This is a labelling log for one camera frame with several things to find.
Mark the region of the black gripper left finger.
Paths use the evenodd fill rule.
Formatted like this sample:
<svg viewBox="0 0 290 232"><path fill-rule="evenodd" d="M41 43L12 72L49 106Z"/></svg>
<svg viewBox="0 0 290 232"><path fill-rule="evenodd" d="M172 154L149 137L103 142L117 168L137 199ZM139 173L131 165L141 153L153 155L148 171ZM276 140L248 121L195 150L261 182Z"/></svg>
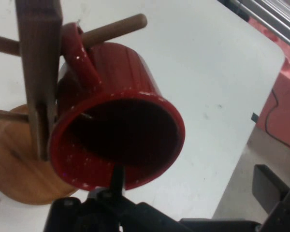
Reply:
<svg viewBox="0 0 290 232"><path fill-rule="evenodd" d="M85 202L56 200L45 223L47 232L189 232L190 229L146 203L123 196L125 169L113 169L107 188L89 193Z"/></svg>

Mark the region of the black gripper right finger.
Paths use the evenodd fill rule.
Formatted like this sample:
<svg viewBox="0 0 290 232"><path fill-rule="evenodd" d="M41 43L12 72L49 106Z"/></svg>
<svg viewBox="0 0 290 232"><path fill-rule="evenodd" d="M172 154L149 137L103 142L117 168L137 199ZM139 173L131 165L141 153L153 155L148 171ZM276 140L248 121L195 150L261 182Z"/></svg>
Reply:
<svg viewBox="0 0 290 232"><path fill-rule="evenodd" d="M290 232L290 187L264 164L254 166L252 194L268 215L256 231Z"/></svg>

